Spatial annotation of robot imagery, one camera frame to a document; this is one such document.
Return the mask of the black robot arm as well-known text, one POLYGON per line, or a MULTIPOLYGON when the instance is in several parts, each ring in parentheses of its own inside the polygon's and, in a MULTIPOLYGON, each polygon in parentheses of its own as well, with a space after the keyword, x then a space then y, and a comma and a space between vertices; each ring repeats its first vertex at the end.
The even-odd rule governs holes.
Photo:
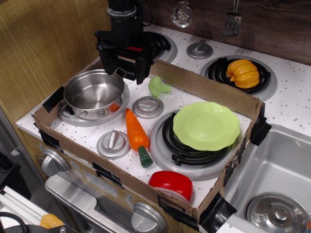
POLYGON ((143 9, 149 8, 140 0, 110 0, 107 14, 110 31, 96 31, 96 49, 107 74, 118 68, 127 78, 142 84, 149 76, 157 52, 157 43, 144 32, 143 9))

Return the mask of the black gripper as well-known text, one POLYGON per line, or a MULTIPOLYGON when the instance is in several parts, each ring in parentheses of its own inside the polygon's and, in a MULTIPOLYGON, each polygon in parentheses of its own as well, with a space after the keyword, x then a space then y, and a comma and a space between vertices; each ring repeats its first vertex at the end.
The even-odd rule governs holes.
POLYGON ((130 43, 116 42, 112 32, 95 31, 97 37, 96 49, 99 51, 104 70, 112 75, 118 69, 118 58, 124 57, 135 60, 135 78, 137 85, 143 83, 149 76, 151 66, 156 60, 156 45, 143 35, 144 32, 130 43))

